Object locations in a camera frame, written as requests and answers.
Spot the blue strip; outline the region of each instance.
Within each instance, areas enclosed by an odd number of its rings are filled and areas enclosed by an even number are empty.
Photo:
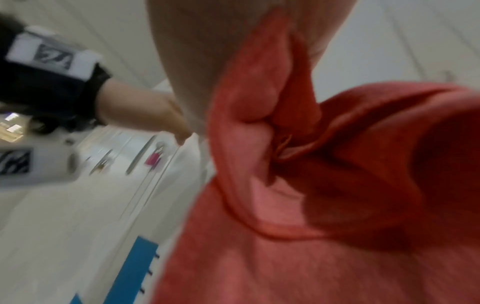
[[[71,299],[70,304],[82,304],[82,301],[80,301],[80,297],[78,294],[75,294],[73,299]]]
[[[133,304],[157,248],[140,236],[136,239],[103,304]]]

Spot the black glove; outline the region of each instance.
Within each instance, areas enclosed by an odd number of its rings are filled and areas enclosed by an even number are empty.
[[[0,111],[31,115],[70,132],[91,129],[96,97],[110,75],[94,52],[30,31],[0,14]]]

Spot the red cloth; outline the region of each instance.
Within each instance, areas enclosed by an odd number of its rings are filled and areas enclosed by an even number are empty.
[[[480,95],[381,83],[315,103],[271,14],[218,84],[217,177],[153,303],[479,303]]]

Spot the white tag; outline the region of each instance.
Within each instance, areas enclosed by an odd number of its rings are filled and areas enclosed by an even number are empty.
[[[8,62],[83,81],[90,79],[99,59],[99,54],[93,51],[80,50],[29,32],[17,35],[6,56]]]

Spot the qr code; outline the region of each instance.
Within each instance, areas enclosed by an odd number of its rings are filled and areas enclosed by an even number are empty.
[[[30,172],[31,150],[0,150],[0,176]]]
[[[72,66],[74,54],[46,44],[40,44],[33,60],[68,71]]]

